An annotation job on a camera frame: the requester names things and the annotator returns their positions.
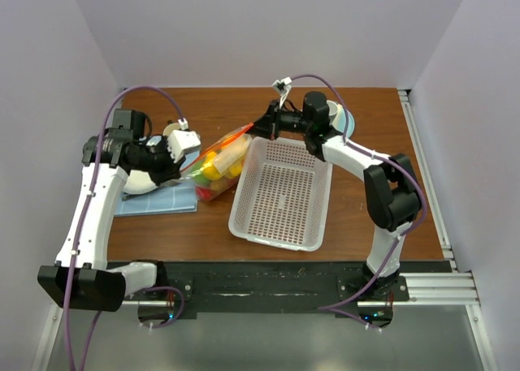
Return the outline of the clear zip top bag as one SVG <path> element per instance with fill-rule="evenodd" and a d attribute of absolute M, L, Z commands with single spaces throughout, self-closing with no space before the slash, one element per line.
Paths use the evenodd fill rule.
<path fill-rule="evenodd" d="M 199 201 L 212 201 L 238 182 L 253 137 L 247 133 L 252 123 L 228 133 L 210 145 L 187 166 L 183 166 L 181 175 L 185 182 L 192 184 Z M 227 174 L 216 181 L 209 181 L 201 172 L 204 162 L 213 162 L 214 166 Z"/>

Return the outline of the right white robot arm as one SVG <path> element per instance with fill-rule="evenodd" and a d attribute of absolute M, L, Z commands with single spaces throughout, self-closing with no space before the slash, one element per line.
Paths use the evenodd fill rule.
<path fill-rule="evenodd" d="M 391 290 L 401 267 L 405 237 L 426 217 L 426 198 L 410 159 L 402 153 L 382 154 L 357 144 L 334 127 L 324 93 L 311 91 L 302 108 L 289 110 L 272 101 L 249 133 L 276 140 L 281 132 L 303 137 L 308 153 L 338 166 L 364 183 L 366 208 L 375 224 L 371 250 L 363 266 L 362 287 L 337 307 L 362 296 L 381 300 Z"/>

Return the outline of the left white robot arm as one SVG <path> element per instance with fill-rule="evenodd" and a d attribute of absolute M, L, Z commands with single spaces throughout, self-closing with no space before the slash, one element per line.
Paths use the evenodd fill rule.
<path fill-rule="evenodd" d="M 83 147 L 82 187 L 69 232 L 54 263 L 37 274 L 40 286 L 64 310 L 115 312 L 134 293 L 151 300 L 167 293 L 161 261 L 107 267 L 108 239 L 128 176 L 141 171 L 155 187 L 179 179 L 186 154 L 200 143 L 195 132 L 179 129 L 145 141 L 148 121 L 140 111 L 117 109 L 111 126 Z"/>

